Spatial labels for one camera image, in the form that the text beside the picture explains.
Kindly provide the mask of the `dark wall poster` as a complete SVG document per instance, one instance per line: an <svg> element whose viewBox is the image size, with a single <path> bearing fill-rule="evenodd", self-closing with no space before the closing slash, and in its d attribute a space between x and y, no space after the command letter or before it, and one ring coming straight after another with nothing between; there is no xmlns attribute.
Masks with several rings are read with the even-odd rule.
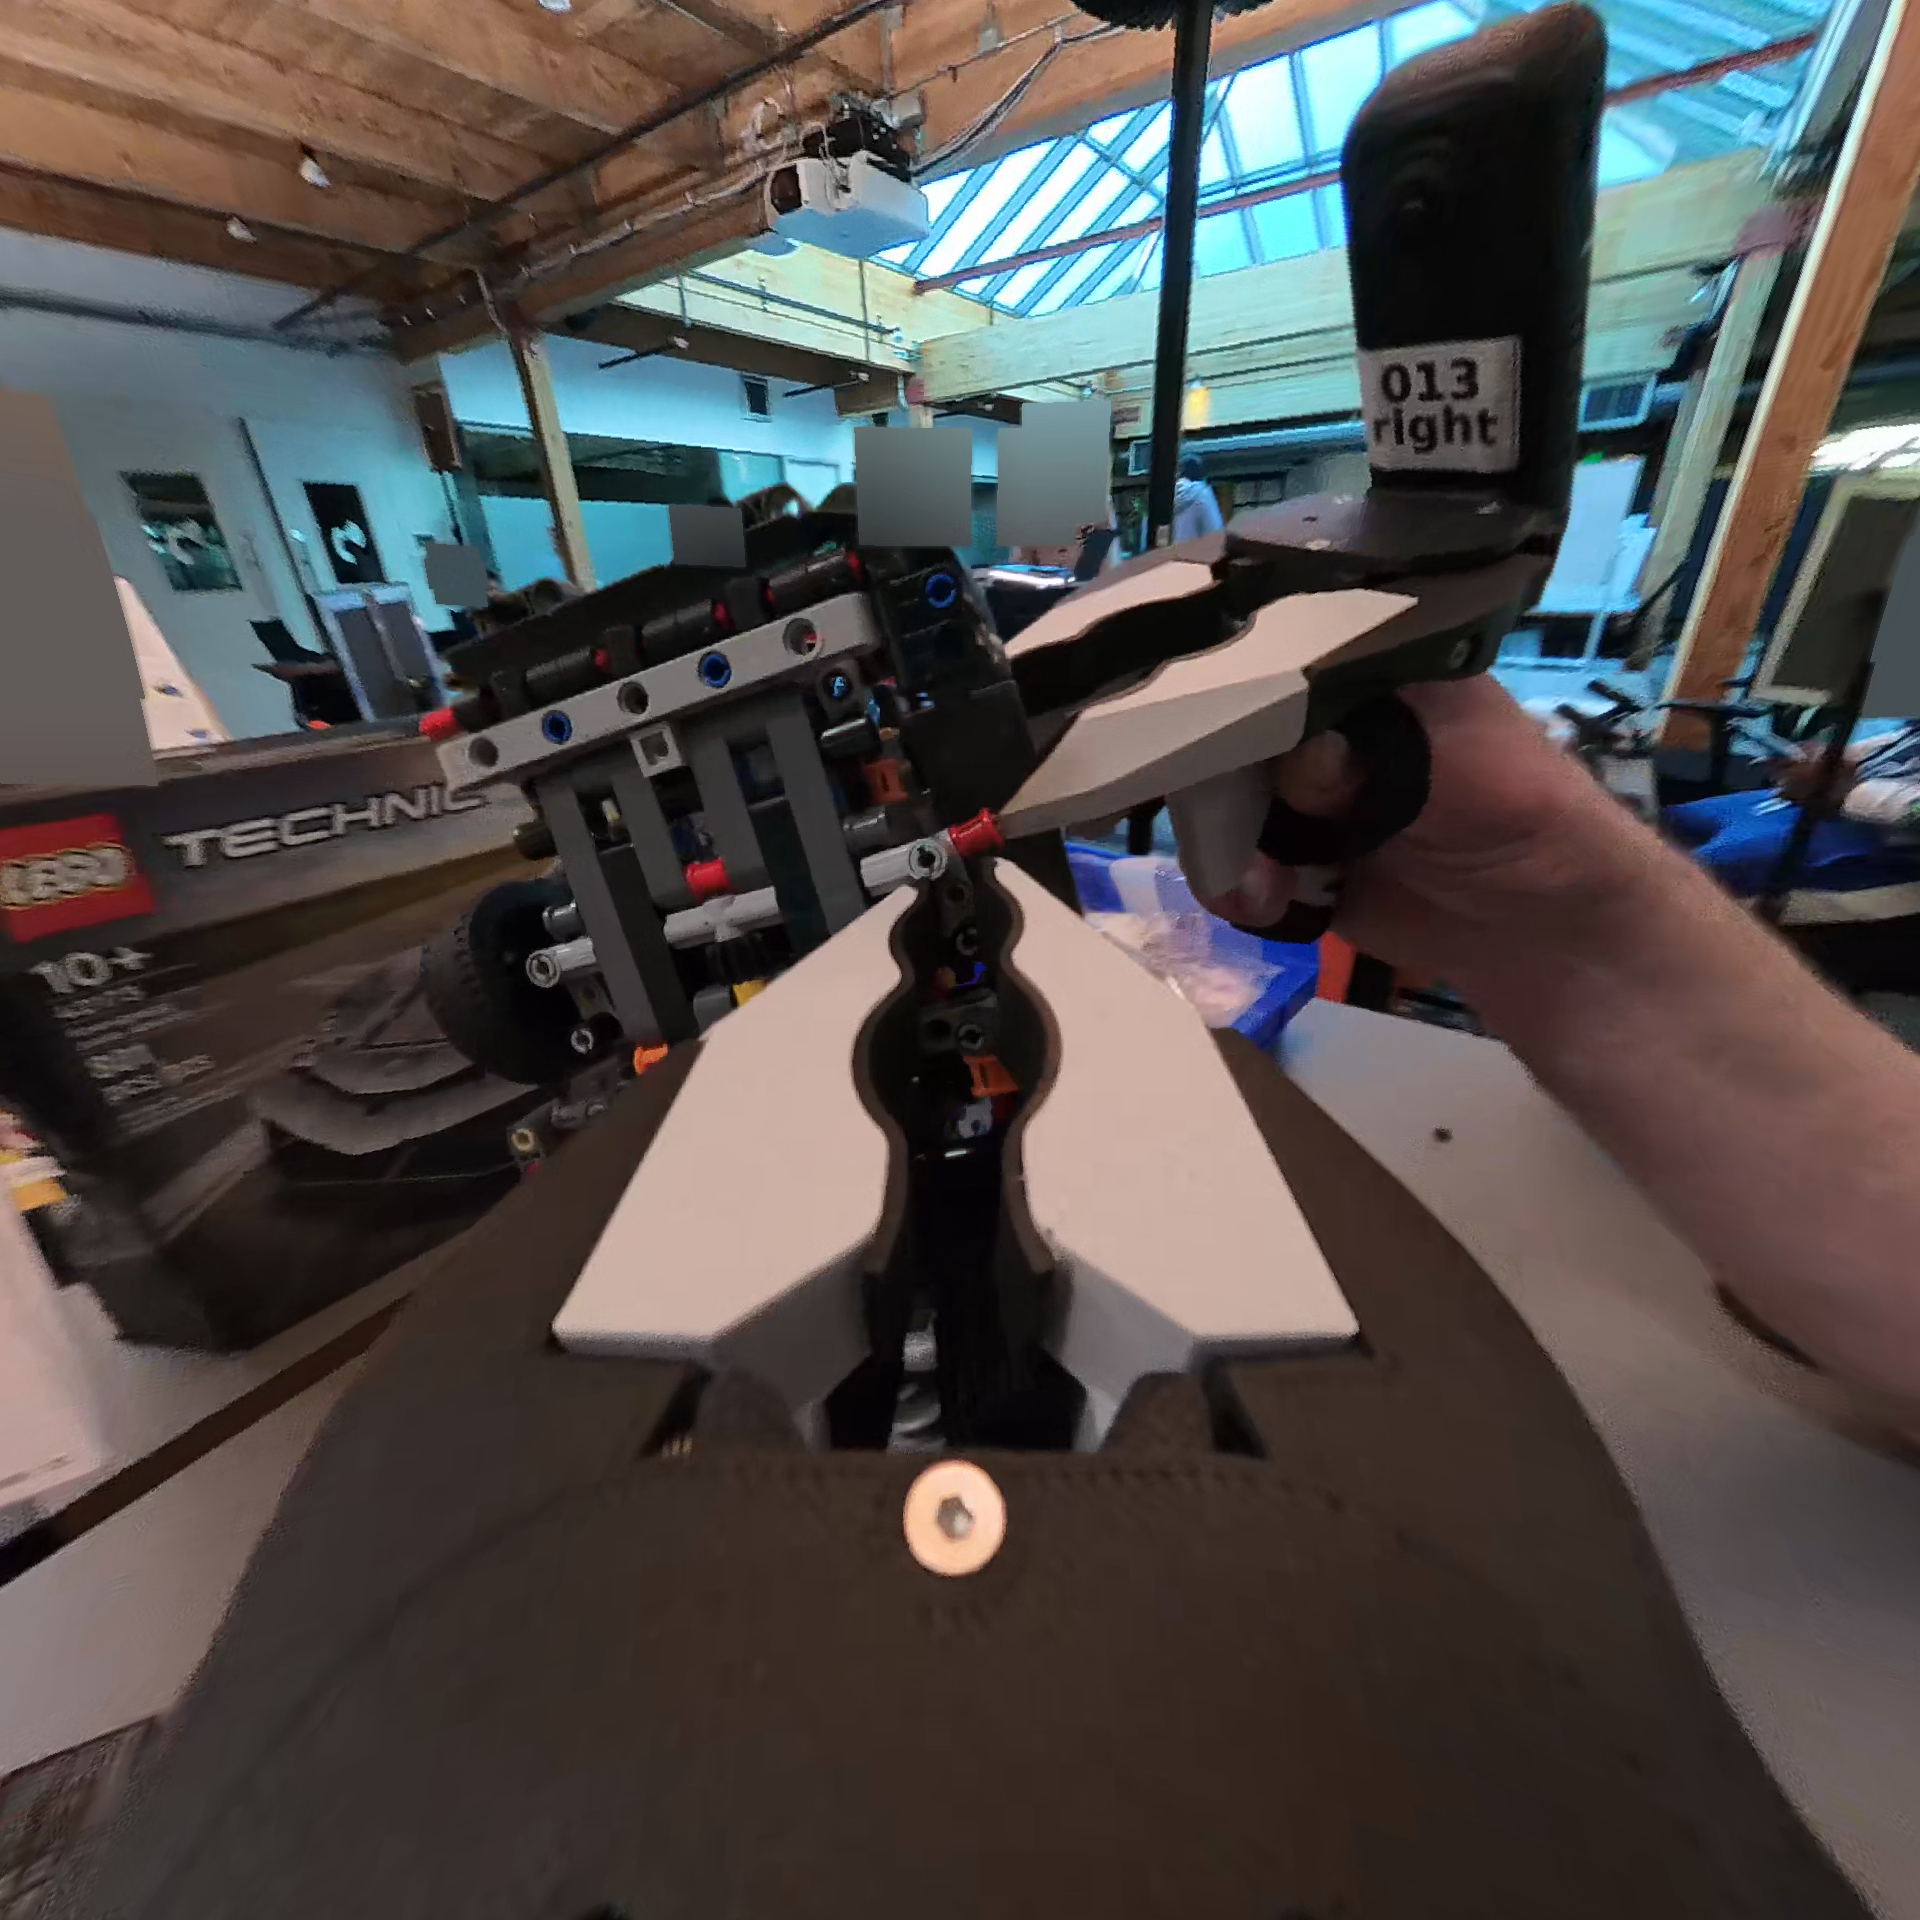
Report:
<svg viewBox="0 0 1920 1920"><path fill-rule="evenodd" d="M122 471L170 593L239 593L239 564L198 471Z"/></svg>
<svg viewBox="0 0 1920 1920"><path fill-rule="evenodd" d="M319 553L337 588L389 588L389 564L372 531L362 483L301 483Z"/></svg>

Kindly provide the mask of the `person's right hand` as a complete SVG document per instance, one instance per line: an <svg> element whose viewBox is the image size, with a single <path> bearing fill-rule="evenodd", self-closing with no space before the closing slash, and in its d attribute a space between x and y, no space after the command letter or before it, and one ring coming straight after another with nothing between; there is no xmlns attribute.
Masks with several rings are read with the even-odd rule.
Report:
<svg viewBox="0 0 1920 1920"><path fill-rule="evenodd" d="M1334 935L1522 1037L1637 915L1662 841L1492 676L1409 686L1403 700L1430 742L1430 797L1334 878Z"/></svg>

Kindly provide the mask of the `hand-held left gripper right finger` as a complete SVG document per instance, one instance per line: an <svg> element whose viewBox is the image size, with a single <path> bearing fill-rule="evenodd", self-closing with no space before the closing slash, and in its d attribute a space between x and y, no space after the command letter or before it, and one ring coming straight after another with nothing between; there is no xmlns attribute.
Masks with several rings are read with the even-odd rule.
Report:
<svg viewBox="0 0 1920 1920"><path fill-rule="evenodd" d="M1075 1450L1150 1371L1352 1353L1359 1313L1201 1013L1036 878L997 887L1046 1037L1018 1181L1068 1279L1045 1344L1083 1383Z"/></svg>

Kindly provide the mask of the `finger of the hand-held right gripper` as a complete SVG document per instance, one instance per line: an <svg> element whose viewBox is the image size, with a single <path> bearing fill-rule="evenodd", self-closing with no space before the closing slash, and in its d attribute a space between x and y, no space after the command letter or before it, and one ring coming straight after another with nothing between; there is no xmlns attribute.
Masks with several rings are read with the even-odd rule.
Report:
<svg viewBox="0 0 1920 1920"><path fill-rule="evenodd" d="M1111 823L1148 797L1282 759L1307 742L1310 666L1409 611L1418 611L1411 593L1377 588L1295 593L1266 602L1237 637L1091 700L997 810L997 835Z"/></svg>
<svg viewBox="0 0 1920 1920"><path fill-rule="evenodd" d="M1116 568L1029 625L1002 654L1026 705L1092 705L1241 630L1253 597L1211 564Z"/></svg>

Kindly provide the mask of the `blue plastic bin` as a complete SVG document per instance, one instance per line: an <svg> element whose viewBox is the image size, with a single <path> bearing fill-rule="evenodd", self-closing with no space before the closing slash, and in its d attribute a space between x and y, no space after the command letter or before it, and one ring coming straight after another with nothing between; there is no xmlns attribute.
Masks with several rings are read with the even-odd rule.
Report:
<svg viewBox="0 0 1920 1920"><path fill-rule="evenodd" d="M1068 858L1069 858L1069 886L1075 886L1075 905L1083 915L1107 935L1107 924L1116 915L1116 886L1111 866L1124 858L1107 841L1091 835L1068 835ZM1314 997L1320 980L1320 955L1314 944L1282 944L1266 939L1266 952L1282 965L1282 980L1253 1001L1253 1013L1241 1013L1229 1034L1271 1047L1282 1037L1282 1025Z"/></svg>

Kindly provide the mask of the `dark lego set box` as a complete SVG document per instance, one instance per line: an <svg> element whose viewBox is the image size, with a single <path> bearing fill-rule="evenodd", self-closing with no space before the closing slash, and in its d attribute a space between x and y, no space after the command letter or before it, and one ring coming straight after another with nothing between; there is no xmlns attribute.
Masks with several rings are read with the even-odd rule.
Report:
<svg viewBox="0 0 1920 1920"><path fill-rule="evenodd" d="M127 1344L253 1353L518 1186L561 1085L478 1064L424 976L539 878L518 829L404 736L8 786L8 1138L51 1164L36 1238Z"/></svg>

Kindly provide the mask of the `person's right forearm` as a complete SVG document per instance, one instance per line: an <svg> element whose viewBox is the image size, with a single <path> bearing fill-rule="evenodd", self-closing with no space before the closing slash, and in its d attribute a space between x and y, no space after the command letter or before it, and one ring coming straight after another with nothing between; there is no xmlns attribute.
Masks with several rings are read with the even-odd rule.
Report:
<svg viewBox="0 0 1920 1920"><path fill-rule="evenodd" d="M1737 1306L1898 1436L1920 1419L1920 1062L1613 797L1530 1042Z"/></svg>

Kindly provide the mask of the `clear plastic bag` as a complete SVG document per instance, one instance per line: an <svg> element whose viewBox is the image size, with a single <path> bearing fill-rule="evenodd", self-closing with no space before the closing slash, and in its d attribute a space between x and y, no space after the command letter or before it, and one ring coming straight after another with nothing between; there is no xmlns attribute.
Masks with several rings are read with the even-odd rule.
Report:
<svg viewBox="0 0 1920 1920"><path fill-rule="evenodd" d="M1213 1034L1253 1013L1253 1001L1282 980L1282 965L1266 952L1266 939L1201 914L1174 858L1124 855L1111 886L1116 915L1107 935Z"/></svg>

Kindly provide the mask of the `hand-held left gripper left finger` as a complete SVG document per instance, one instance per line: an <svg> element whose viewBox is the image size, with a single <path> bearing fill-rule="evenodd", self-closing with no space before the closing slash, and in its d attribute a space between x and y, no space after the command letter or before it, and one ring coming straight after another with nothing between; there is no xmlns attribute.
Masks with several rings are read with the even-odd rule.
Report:
<svg viewBox="0 0 1920 1920"><path fill-rule="evenodd" d="M854 1089L854 1042L898 994L893 887L748 1010L716 1020L553 1337L582 1362L691 1362L772 1383L812 1450L868 1362L858 1257L883 1225L888 1133Z"/></svg>

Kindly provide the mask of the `lego car chassis model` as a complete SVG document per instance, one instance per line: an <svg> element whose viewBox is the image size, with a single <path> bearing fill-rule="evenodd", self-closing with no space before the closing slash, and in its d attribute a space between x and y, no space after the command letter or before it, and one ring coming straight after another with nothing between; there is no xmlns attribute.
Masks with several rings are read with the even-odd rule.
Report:
<svg viewBox="0 0 1920 1920"><path fill-rule="evenodd" d="M1045 731L959 553L661 564L476 637L462 686L424 736L453 797L530 801L537 878L424 952L424 997L468 1064L539 1094L518 1175L898 886L934 898L905 1133L969 1164L1018 1115L975 874L1013 850L1075 893L1059 835L997 829Z"/></svg>

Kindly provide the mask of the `white ceiling projector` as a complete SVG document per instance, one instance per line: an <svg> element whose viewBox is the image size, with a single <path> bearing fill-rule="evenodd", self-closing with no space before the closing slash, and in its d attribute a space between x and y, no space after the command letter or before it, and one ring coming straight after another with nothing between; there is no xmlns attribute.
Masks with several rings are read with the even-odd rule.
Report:
<svg viewBox="0 0 1920 1920"><path fill-rule="evenodd" d="M871 102L830 102L796 152L763 170L763 226L840 254L883 254L930 242L934 211L898 129Z"/></svg>

